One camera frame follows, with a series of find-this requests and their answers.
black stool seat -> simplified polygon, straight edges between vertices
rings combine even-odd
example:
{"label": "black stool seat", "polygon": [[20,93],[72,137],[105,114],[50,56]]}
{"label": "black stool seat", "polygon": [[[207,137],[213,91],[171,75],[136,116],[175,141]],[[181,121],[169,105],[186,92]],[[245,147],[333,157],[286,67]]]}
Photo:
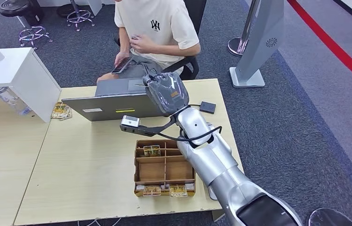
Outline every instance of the black stool seat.
{"label": "black stool seat", "polygon": [[8,0],[0,5],[0,14],[7,17],[24,16],[30,7],[29,0]]}

power adapter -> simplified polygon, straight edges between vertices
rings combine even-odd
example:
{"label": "power adapter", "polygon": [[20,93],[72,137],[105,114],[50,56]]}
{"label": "power adapter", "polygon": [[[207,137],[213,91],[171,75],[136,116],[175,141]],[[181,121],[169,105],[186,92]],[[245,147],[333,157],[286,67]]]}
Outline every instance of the power adapter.
{"label": "power adapter", "polygon": [[216,108],[216,104],[211,104],[211,103],[202,101],[200,106],[200,112],[215,114],[215,108]]}

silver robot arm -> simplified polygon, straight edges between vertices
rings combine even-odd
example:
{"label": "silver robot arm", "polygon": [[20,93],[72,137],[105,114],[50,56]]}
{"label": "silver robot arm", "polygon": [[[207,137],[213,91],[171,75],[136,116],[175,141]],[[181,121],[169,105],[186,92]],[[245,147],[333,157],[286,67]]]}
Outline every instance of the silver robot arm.
{"label": "silver robot arm", "polygon": [[188,106],[187,91],[175,73],[145,76],[147,94],[170,122],[163,127],[130,126],[124,116],[120,128],[144,136],[159,134],[176,123],[181,129],[177,147],[204,184],[212,188],[233,226],[302,226],[299,216],[283,200],[251,182],[238,168],[232,150],[201,113]]}

hand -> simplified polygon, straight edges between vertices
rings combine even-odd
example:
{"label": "hand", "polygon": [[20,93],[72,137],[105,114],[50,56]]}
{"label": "hand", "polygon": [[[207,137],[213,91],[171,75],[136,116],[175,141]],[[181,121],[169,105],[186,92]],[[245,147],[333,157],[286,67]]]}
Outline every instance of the hand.
{"label": "hand", "polygon": [[114,63],[115,67],[117,67],[122,62],[123,59],[129,56],[130,56],[129,52],[119,52],[115,58],[115,63]]}
{"label": "hand", "polygon": [[136,35],[134,39],[129,40],[131,47],[139,53],[154,53],[157,47],[147,35]]}

cable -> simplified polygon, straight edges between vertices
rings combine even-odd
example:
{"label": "cable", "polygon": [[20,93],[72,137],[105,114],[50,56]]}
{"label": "cable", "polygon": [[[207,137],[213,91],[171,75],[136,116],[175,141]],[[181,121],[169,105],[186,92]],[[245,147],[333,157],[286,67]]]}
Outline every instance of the cable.
{"label": "cable", "polygon": [[175,141],[193,141],[193,140],[198,140],[200,138],[203,138],[213,132],[215,132],[216,130],[219,130],[219,133],[222,132],[222,127],[221,126],[218,126],[216,128],[214,128],[213,130],[209,131],[209,132],[206,132],[204,134],[202,134],[201,136],[198,136],[198,137],[194,137],[194,138],[189,138],[189,139],[180,139],[180,138],[176,138],[176,137],[170,137],[168,135],[165,135],[165,134],[162,134],[162,133],[159,133],[158,135],[164,137],[164,138],[168,138],[168,139],[171,139],[171,140],[175,140]]}

